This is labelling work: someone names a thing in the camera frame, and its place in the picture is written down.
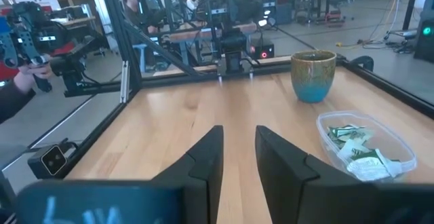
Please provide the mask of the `wooden background table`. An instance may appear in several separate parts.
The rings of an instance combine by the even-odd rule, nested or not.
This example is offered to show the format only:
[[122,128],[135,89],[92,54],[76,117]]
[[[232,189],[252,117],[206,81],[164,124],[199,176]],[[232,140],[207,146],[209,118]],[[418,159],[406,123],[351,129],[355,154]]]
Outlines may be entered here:
[[[197,25],[196,29],[185,22],[172,33],[163,34],[161,32],[162,39],[164,41],[170,41],[171,43],[197,41],[200,39],[212,39],[211,28],[206,27],[204,22],[194,22],[194,24]],[[233,28],[239,29],[245,35],[251,35],[257,30],[257,26],[253,22],[247,24],[238,24],[235,25]]]

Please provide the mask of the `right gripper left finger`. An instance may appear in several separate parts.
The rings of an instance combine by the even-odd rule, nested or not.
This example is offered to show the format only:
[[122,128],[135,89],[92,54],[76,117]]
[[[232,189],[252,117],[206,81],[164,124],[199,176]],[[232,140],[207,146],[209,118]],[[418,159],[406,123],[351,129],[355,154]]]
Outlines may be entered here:
[[16,200],[17,224],[216,224],[223,173],[222,126],[145,181],[44,180]]

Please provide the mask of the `clear plastic container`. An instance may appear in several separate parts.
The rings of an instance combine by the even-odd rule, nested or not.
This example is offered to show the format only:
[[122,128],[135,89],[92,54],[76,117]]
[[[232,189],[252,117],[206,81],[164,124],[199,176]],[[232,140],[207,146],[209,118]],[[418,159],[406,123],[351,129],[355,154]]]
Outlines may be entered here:
[[406,174],[415,170],[417,167],[416,155],[404,140],[384,124],[365,113],[356,111],[322,113],[318,116],[316,124],[320,135],[321,146],[323,147],[325,154],[328,156],[330,163],[338,170],[354,178],[356,177],[347,171],[347,166],[352,162],[352,159],[343,160],[337,156],[341,148],[335,145],[328,137],[329,127],[343,127],[351,124],[371,129],[374,131],[374,135],[372,138],[367,140],[363,146],[369,150],[379,149],[386,158],[390,160],[399,160],[401,162],[403,173],[395,178],[363,182],[402,182],[405,179]]

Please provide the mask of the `person's forearm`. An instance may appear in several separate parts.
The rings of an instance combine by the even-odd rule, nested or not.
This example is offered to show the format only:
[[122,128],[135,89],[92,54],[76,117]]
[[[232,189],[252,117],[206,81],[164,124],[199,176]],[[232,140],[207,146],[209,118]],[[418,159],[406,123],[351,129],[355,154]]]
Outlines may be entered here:
[[0,124],[15,116],[34,96],[32,88],[23,92],[14,81],[9,81],[0,89]]

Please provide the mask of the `black box red light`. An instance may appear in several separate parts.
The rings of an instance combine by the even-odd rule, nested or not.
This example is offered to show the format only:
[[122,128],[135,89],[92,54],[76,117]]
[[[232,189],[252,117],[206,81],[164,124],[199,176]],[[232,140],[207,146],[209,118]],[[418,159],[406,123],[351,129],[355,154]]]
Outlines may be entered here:
[[275,46],[270,40],[253,39],[250,43],[250,55],[256,60],[275,57]]

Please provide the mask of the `black box green light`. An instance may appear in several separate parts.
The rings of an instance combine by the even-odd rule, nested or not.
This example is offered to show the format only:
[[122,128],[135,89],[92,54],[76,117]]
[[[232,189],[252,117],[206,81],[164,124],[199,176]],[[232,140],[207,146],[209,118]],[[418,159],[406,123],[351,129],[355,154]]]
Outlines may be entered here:
[[434,63],[434,10],[424,10],[421,13],[414,57]]

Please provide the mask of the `person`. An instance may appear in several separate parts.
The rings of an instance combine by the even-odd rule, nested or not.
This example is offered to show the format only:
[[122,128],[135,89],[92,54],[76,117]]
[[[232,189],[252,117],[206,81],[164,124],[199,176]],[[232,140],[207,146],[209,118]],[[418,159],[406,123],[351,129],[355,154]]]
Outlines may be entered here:
[[125,6],[125,15],[127,16],[128,20],[136,25],[137,27],[140,26],[140,19],[138,15],[138,0],[122,0]]

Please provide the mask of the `white stool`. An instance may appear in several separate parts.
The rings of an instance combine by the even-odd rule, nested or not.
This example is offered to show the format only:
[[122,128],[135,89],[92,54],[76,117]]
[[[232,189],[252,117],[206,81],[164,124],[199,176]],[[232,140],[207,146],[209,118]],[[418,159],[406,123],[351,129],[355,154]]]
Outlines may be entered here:
[[139,53],[139,67],[141,73],[146,73],[148,68],[146,67],[146,44],[136,44],[133,48]]

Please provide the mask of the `dark green sweetener packet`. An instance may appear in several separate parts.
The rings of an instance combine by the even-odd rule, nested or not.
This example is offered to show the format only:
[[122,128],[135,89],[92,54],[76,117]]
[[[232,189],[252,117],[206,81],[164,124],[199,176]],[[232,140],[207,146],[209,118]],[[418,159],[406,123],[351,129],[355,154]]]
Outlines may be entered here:
[[362,152],[362,151],[357,151],[357,153],[351,157],[351,159],[353,161],[361,159],[361,158],[366,158],[366,157],[375,157],[378,158],[378,154],[375,150],[370,150],[368,152]]

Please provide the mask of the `black frame hook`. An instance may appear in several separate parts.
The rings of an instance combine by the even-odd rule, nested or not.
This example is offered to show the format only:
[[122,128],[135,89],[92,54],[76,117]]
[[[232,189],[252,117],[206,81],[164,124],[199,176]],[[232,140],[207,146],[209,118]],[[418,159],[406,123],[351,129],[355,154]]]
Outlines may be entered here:
[[360,56],[349,61],[349,64],[353,66],[359,66],[365,70],[374,70],[374,59],[370,56]]

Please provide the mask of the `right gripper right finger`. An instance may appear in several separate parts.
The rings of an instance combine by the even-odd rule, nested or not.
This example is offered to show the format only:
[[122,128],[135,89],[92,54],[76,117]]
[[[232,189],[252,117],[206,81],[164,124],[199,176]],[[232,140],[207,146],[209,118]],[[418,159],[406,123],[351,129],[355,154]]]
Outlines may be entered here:
[[255,148],[273,224],[434,224],[434,185],[363,183],[266,126]]

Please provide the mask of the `person's hand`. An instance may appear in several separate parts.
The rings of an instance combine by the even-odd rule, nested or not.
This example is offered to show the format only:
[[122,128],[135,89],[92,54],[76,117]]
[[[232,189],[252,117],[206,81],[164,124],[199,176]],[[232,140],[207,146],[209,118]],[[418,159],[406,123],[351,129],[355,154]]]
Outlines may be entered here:
[[43,55],[46,64],[35,65],[28,64],[18,68],[18,74],[14,77],[14,84],[24,94],[30,92],[35,84],[35,77],[48,79],[52,75],[50,60],[52,57],[48,54]]

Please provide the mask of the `olive glazed ceramic mug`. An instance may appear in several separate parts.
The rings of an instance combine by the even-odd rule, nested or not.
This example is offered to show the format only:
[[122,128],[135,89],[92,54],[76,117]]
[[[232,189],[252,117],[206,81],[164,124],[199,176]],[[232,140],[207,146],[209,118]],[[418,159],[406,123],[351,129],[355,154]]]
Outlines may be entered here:
[[336,53],[326,50],[292,54],[292,87],[299,100],[318,103],[327,96],[334,80],[336,57]]

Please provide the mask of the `silver aluminium bracket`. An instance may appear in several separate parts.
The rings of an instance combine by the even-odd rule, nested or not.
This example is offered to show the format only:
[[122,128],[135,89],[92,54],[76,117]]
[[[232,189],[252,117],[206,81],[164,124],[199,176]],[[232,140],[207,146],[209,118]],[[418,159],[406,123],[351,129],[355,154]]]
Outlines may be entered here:
[[121,70],[120,103],[126,104],[130,94],[130,64],[128,60],[123,61]]

